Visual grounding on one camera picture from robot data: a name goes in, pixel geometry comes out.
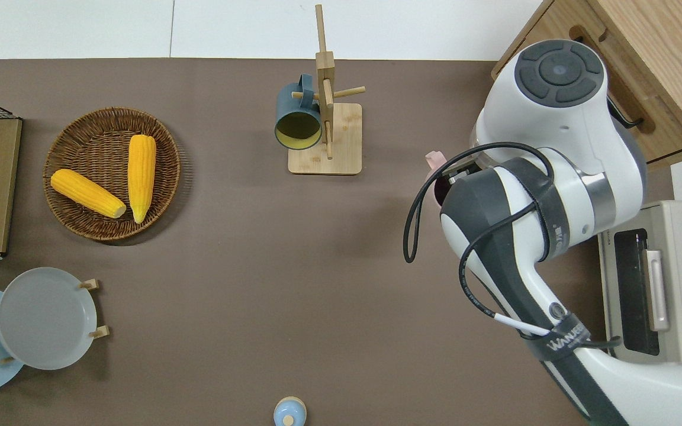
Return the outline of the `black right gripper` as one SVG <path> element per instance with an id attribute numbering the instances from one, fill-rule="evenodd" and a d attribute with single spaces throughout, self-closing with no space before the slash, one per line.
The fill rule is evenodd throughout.
<path id="1" fill-rule="evenodd" d="M 482 172 L 482 167 L 477 163 L 455 163 L 450 164 L 445 170 L 445 181 L 449 185 L 453 185 L 455 181 L 473 175 L 473 173 Z"/>

